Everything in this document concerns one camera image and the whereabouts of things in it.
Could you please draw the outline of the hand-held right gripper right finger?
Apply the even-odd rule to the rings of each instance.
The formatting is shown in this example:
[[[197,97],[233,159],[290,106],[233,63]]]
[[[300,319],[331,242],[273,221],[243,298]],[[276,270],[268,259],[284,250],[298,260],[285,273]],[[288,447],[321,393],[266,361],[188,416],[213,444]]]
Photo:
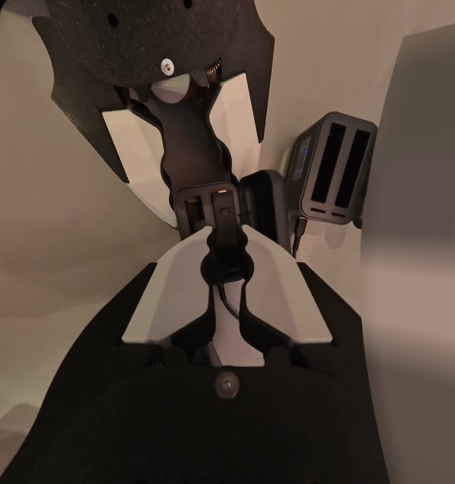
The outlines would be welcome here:
[[[273,348],[329,344],[333,336],[295,258],[248,225],[248,269],[241,289],[239,329],[264,357]]]

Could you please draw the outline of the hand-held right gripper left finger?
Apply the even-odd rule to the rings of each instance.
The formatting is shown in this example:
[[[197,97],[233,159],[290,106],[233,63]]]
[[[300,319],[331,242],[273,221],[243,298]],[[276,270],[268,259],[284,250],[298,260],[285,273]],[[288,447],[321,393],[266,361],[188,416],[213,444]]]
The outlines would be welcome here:
[[[213,289],[201,273],[212,227],[179,242],[157,262],[122,336],[124,343],[171,344],[190,358],[216,330]]]

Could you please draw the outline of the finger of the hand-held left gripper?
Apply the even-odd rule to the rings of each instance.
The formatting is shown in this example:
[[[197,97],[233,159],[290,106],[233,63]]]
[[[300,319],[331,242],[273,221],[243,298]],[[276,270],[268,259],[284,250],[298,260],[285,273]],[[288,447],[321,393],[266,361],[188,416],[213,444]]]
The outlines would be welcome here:
[[[261,151],[246,74],[210,84],[207,110],[214,135],[230,155],[232,183],[239,185],[258,170]]]
[[[103,119],[130,189],[155,215],[176,228],[170,190],[161,175],[164,144],[158,128],[130,110],[106,111]]]

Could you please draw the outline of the black battery charger case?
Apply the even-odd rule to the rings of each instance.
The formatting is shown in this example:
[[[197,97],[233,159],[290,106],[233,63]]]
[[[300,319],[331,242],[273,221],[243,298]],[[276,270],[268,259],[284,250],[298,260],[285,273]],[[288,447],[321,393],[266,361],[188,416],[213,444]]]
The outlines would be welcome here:
[[[329,112],[295,140],[285,167],[292,218],[361,228],[378,126]]]
[[[232,191],[237,225],[248,225],[291,252],[285,180],[274,170],[260,170],[242,178],[239,185],[221,181],[180,190],[174,209],[181,239],[186,239],[216,221],[212,195]]]

